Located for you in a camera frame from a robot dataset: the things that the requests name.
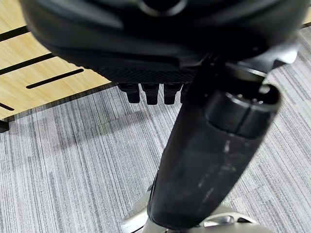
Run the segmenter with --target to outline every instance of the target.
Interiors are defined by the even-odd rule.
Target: striped carpet
[[[311,232],[311,29],[265,142],[225,204],[276,233]],[[18,114],[0,134],[0,232],[118,233],[152,182],[180,104],[128,104],[116,87]]]

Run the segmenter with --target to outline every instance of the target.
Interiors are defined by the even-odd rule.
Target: slotted wood panel
[[[55,57],[34,65],[14,70],[0,76],[0,102],[13,108],[0,107],[0,118],[34,108],[79,92],[109,83],[110,81],[92,70],[62,78],[32,89],[26,86],[54,76],[79,69],[75,65]]]
[[[0,42],[0,69],[50,53],[36,41],[31,33],[22,34]]]

